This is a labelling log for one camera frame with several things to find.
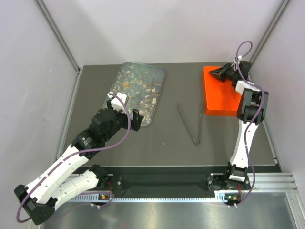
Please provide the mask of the orange box lid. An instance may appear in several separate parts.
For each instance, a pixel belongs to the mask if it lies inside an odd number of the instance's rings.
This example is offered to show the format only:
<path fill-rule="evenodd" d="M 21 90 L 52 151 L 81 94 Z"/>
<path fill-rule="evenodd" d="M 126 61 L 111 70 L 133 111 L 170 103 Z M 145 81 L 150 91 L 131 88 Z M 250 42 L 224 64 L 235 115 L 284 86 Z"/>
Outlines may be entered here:
<path fill-rule="evenodd" d="M 241 95 L 232 87 L 232 82 L 229 80 L 221 82 L 209 74 L 209 71 L 217 68 L 219 68 L 219 66 L 203 67 L 202 80 L 204 105 L 206 101 L 234 101 L 238 102 L 239 105 Z"/>

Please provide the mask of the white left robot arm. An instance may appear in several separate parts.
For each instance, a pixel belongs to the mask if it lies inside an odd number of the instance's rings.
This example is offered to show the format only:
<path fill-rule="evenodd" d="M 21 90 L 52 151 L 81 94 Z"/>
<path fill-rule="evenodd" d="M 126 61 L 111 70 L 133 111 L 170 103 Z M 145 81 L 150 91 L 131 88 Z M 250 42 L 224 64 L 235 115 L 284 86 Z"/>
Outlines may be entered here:
<path fill-rule="evenodd" d="M 87 129 L 80 132 L 62 156 L 42 175 L 27 185 L 18 185 L 14 193 L 20 202 L 18 213 L 25 210 L 35 225 L 46 222 L 64 203 L 90 189 L 110 187 L 109 175 L 99 165 L 93 165 L 77 178 L 66 179 L 79 167 L 93 159 L 118 131 L 138 131 L 143 116 L 137 109 L 132 114 L 122 99 L 107 101 L 107 108 L 100 109 Z"/>

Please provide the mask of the orange chocolate box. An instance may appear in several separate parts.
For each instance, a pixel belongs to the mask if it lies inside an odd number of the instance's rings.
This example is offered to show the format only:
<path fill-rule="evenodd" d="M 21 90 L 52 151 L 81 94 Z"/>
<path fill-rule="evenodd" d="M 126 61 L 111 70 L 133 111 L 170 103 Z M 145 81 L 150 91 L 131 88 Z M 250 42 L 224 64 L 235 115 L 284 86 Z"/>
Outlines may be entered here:
<path fill-rule="evenodd" d="M 206 101 L 205 114 L 207 116 L 236 116 L 238 102 L 228 101 Z"/>

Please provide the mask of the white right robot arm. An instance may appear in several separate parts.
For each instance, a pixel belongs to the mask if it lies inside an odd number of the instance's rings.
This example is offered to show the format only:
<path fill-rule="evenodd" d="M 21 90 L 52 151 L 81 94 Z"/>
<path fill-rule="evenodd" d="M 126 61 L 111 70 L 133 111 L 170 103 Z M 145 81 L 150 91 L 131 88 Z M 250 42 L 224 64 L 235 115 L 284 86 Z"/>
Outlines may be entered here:
<path fill-rule="evenodd" d="M 223 185 L 229 189 L 247 182 L 248 168 L 252 166 L 249 156 L 252 141 L 266 115 L 269 93 L 248 80 L 251 67 L 248 61 L 237 61 L 209 71 L 218 81 L 231 81 L 233 89 L 241 95 L 236 113 L 238 136 L 222 177 Z"/>

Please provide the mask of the metal serving tongs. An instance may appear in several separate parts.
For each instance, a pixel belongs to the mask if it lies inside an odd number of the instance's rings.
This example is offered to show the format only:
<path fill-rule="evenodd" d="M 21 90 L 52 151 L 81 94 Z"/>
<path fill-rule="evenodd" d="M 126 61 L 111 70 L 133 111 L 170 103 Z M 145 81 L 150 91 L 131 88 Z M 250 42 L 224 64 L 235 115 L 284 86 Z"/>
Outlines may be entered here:
<path fill-rule="evenodd" d="M 191 120 L 189 115 L 185 115 L 184 109 L 181 107 L 181 105 L 179 103 L 176 104 L 177 112 L 195 147 L 200 146 L 202 139 L 203 104 L 199 102 L 197 105 L 197 115 L 193 116 L 193 120 Z"/>

